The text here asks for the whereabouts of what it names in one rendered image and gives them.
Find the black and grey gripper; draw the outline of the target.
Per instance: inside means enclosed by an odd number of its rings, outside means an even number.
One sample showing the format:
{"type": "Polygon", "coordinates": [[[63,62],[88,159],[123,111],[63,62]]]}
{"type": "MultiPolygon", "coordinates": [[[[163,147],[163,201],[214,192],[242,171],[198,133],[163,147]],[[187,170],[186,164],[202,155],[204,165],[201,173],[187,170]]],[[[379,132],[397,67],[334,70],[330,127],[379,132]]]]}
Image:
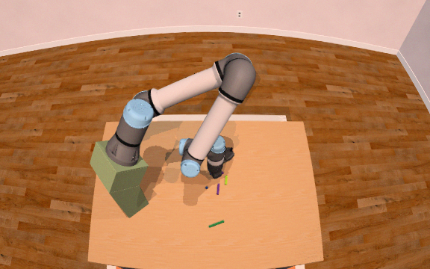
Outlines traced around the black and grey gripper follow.
{"type": "Polygon", "coordinates": [[[227,161],[230,161],[234,157],[234,152],[232,150],[232,147],[226,147],[224,158],[218,162],[211,161],[209,158],[207,158],[208,171],[214,179],[221,177],[223,164],[227,161]]]}

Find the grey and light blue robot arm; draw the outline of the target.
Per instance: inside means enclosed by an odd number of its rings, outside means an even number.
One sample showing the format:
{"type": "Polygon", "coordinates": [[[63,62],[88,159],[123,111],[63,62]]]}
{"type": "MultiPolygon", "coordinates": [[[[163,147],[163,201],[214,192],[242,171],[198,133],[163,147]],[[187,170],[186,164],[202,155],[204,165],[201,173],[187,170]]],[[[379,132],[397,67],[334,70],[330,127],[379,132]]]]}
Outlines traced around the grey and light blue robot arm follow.
{"type": "Polygon", "coordinates": [[[140,144],[154,117],[163,114],[166,108],[219,87],[219,95],[195,137],[179,141],[182,174],[189,178],[197,176],[205,157],[214,162],[224,158],[225,140],[219,134],[237,105],[243,103],[255,78],[252,62],[245,55],[232,53],[214,62],[211,68],[159,90],[139,92],[125,106],[116,132],[107,142],[108,157],[119,165],[134,166],[140,157],[140,144]]]}

